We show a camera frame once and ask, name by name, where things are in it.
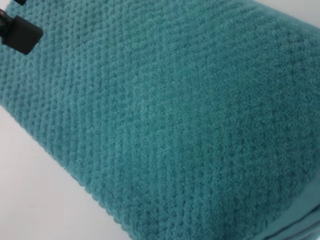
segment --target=folded towel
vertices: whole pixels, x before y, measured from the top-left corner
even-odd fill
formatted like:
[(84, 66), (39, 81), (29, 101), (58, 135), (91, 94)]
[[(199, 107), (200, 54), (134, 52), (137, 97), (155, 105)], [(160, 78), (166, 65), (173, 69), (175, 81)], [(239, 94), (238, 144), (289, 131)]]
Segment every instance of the folded towel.
[(315, 238), (317, 28), (248, 0), (7, 12), (44, 35), (0, 47), (1, 105), (133, 239)]

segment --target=towel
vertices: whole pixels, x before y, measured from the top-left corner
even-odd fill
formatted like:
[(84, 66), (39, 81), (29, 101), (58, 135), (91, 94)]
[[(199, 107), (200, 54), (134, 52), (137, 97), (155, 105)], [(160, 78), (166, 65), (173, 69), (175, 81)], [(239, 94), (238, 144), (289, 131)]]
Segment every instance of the towel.
[(0, 104), (132, 239), (315, 238), (319, 29), (249, 0), (7, 12), (44, 35), (0, 47)]

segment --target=white background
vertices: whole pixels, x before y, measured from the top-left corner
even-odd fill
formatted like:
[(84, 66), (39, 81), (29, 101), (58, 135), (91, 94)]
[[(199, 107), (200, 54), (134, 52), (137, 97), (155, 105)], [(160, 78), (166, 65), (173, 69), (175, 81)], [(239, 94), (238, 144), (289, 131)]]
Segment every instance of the white background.
[[(320, 27), (320, 0), (258, 2)], [(0, 240), (87, 239), (130, 238), (0, 106)]]

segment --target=white surface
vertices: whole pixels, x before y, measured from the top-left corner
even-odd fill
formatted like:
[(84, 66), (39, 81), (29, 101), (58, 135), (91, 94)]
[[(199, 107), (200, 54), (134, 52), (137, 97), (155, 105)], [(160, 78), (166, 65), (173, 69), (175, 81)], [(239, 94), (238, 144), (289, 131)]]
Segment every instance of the white surface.
[[(258, 2), (320, 27), (319, 0)], [(0, 240), (87, 239), (130, 238), (0, 107)]]

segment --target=terry cloth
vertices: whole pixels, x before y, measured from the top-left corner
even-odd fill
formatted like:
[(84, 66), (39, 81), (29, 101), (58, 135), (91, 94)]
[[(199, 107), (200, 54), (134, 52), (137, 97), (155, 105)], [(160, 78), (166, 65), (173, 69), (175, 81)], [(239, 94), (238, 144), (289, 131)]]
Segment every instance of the terry cloth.
[(314, 216), (280, 221), (320, 171), (317, 28), (248, 0), (7, 12), (44, 35), (1, 46), (0, 103), (132, 239), (272, 239)]

